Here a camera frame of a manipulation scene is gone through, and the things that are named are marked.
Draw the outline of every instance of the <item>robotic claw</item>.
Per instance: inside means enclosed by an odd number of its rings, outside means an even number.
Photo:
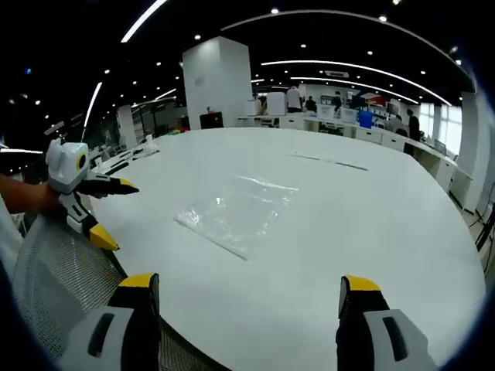
[[[116,179],[92,172],[85,143],[64,143],[53,140],[46,153],[48,183],[60,192],[59,201],[67,211],[67,224],[83,234],[92,244],[105,250],[118,250],[118,245],[105,228],[90,214],[78,193],[102,197],[127,195],[139,189],[125,179]]]

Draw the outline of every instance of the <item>white round table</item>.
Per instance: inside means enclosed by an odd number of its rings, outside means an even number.
[[[469,332],[485,295],[476,248],[452,201],[410,156],[267,128],[156,142],[160,153],[114,175],[141,192],[92,203],[122,267],[159,273],[162,317],[211,358],[246,371],[336,369],[344,274],[375,281],[428,337],[438,365]],[[248,260],[173,219],[236,175],[299,189]]]

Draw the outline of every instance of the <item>white pillar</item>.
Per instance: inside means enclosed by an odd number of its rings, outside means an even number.
[[[117,110],[118,132],[121,136],[120,145],[126,148],[134,148],[138,145],[134,122],[132,121],[131,106],[122,106]]]
[[[464,209],[474,213],[480,201],[490,159],[490,125],[493,125],[493,115],[481,93],[462,92],[462,96],[463,135],[457,164],[473,180],[468,181],[464,175],[456,173],[451,192]]]
[[[192,130],[200,129],[200,115],[211,107],[221,112],[224,127],[237,126],[252,99],[249,49],[216,37],[183,54],[187,112]]]

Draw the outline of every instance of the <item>desk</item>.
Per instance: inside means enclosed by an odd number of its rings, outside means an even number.
[[[273,118],[275,116],[258,116],[264,119],[269,117]],[[318,127],[316,123],[323,124],[331,124],[337,128],[343,129],[343,136],[348,138],[356,138],[360,140],[370,141],[377,145],[383,145],[388,148],[395,149],[397,151],[404,151],[404,145],[410,144],[417,148],[415,150],[415,158],[416,160],[430,173],[430,175],[435,178],[438,184],[444,189],[444,191],[448,192],[451,187],[451,180],[457,174],[461,173],[463,178],[465,179],[464,183],[461,186],[456,187],[456,195],[459,194],[458,199],[463,200],[464,195],[468,192],[470,181],[473,178],[465,171],[463,171],[451,158],[445,156],[444,154],[436,151],[435,149],[414,141],[410,138],[403,137],[399,134],[395,134],[391,131],[380,129],[373,127],[371,129],[361,128],[357,124],[351,124],[349,122],[344,122],[338,119],[325,119],[325,118],[317,118],[313,116],[304,116],[300,115],[285,115],[278,116],[281,122],[282,120],[292,119],[294,121],[299,122],[299,126],[297,127],[300,130],[307,131],[318,131]],[[248,118],[253,118],[250,116],[239,117],[239,120],[245,120]]]
[[[344,274],[376,281],[428,337],[438,364],[467,335],[485,294],[480,259],[449,197],[410,156],[269,128],[156,142],[160,153],[116,174],[141,192],[92,199],[94,211],[128,274],[159,273],[162,317],[216,361],[240,371],[336,370]],[[173,220],[234,175],[299,189],[248,261]]]

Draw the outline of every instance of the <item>clear plastic sheet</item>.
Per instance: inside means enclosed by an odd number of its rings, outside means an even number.
[[[182,210],[175,220],[248,260],[253,247],[272,228],[296,188],[264,179],[235,176],[226,185]]]

